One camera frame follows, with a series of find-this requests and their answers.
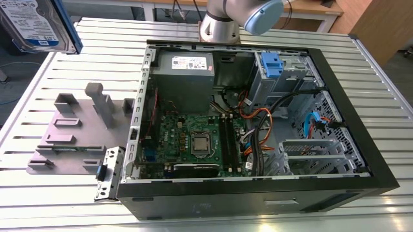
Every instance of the blue drive bay latch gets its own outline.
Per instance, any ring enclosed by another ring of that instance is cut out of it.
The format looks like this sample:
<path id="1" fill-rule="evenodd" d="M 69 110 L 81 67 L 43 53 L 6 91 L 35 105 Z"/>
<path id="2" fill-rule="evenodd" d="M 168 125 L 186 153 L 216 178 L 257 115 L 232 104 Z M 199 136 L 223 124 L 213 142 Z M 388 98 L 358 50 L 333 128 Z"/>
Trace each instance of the blue drive bay latch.
<path id="1" fill-rule="evenodd" d="M 283 61 L 277 53 L 261 53 L 261 62 L 267 78 L 279 78 L 283 71 Z"/>

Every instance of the red wire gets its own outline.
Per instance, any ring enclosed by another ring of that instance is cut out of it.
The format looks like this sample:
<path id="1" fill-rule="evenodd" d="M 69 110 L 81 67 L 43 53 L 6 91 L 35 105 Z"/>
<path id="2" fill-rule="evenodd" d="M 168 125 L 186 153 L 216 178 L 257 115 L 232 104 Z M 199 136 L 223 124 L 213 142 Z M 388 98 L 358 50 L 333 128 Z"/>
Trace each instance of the red wire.
<path id="1" fill-rule="evenodd" d="M 325 120 L 327 122 L 329 122 L 331 120 L 325 117 L 320 117 L 320 119 Z"/>
<path id="2" fill-rule="evenodd" d="M 313 129 L 313 124 L 311 124 L 307 139 L 312 137 L 312 129 Z"/>

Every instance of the ram slot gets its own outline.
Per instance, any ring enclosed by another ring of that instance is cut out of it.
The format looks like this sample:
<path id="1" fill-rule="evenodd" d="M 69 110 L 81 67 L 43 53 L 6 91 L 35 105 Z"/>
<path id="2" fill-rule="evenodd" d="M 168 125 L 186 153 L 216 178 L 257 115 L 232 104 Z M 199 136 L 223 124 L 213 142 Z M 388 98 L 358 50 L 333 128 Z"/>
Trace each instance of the ram slot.
<path id="1" fill-rule="evenodd" d="M 225 137 L 227 137 L 227 150 L 228 150 L 231 168 L 233 172 L 237 172 L 239 161 L 237 161 L 236 142 L 235 142 L 235 130 L 231 118 L 225 119 Z"/>
<path id="2" fill-rule="evenodd" d="M 221 164 L 224 170 L 229 167 L 228 161 L 228 151 L 227 151 L 227 142 L 225 142 L 225 119 L 219 119 L 219 142 L 220 142 L 220 153 L 221 153 Z"/>

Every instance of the white table surface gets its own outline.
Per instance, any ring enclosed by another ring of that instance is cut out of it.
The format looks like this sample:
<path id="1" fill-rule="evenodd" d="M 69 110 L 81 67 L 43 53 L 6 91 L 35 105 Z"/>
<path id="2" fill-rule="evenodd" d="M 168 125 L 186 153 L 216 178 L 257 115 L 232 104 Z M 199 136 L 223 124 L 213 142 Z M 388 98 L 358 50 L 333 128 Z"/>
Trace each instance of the white table surface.
<path id="1" fill-rule="evenodd" d="M 133 98 L 146 39 L 197 41 L 196 25 L 82 18 L 81 55 L 50 53 L 0 131 L 0 229 L 57 231 L 411 231 L 411 108 L 362 45 L 346 35 L 271 30 L 241 43 L 319 48 L 400 187 L 309 214 L 137 221 L 118 203 L 93 203 L 92 175 L 29 175 L 26 162 L 53 115 L 58 93 L 86 98 L 98 81 L 113 100 Z"/>

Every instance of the power supply label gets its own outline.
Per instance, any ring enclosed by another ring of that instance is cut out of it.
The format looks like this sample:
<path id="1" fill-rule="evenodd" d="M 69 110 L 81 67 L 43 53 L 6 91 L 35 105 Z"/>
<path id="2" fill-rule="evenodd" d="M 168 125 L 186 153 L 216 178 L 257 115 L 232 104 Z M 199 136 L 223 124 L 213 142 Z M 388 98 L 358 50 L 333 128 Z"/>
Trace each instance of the power supply label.
<path id="1" fill-rule="evenodd" d="M 207 70 L 205 57 L 172 57 L 172 69 Z"/>
<path id="2" fill-rule="evenodd" d="M 58 39 L 49 22 L 39 15 L 35 0 L 0 0 L 0 7 L 22 38 L 34 45 L 55 46 Z"/>

